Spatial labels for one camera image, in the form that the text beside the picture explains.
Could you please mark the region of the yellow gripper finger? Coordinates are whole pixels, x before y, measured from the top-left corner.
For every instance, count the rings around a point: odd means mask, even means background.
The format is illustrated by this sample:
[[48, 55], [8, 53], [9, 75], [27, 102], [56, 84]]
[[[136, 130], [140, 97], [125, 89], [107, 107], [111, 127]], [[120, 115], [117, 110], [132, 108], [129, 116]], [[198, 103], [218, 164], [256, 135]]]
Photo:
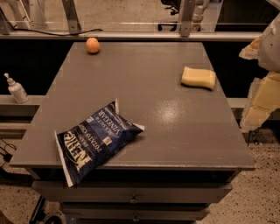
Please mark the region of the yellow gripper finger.
[[272, 112], [280, 108], [280, 73], [268, 72], [260, 79], [254, 78], [241, 114], [242, 132], [260, 128]]
[[239, 57], [245, 60], [257, 60], [259, 58], [259, 45], [261, 37], [255, 38], [249, 45], [242, 48]]

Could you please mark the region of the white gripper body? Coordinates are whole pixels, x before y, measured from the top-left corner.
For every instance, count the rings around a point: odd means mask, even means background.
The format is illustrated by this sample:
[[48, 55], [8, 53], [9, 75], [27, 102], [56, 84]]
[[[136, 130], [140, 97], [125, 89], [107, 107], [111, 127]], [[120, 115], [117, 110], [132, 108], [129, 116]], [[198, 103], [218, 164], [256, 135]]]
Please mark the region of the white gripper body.
[[262, 33], [258, 65], [268, 71], [280, 72], [280, 13]]

